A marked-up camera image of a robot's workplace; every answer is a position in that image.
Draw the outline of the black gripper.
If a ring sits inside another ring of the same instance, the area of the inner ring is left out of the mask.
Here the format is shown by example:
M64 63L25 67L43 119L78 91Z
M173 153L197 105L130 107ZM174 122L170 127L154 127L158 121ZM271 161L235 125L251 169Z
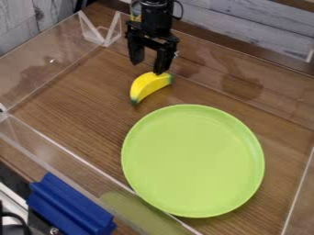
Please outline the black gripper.
M178 38L172 34L172 21L177 0L130 0L130 7L141 11L141 21L126 21L126 48L130 63L144 60L144 49L156 51L153 73L162 74L170 67Z

